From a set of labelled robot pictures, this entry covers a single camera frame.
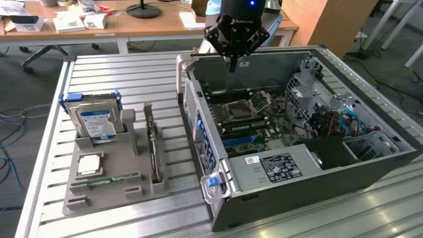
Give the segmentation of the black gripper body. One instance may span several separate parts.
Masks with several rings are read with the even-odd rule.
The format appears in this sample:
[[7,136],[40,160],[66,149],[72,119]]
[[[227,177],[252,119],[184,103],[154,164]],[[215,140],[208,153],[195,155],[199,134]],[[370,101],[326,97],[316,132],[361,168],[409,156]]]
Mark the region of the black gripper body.
[[258,29],[263,27],[263,0],[223,0],[218,25],[226,39],[230,42],[234,54],[234,33],[244,28]]

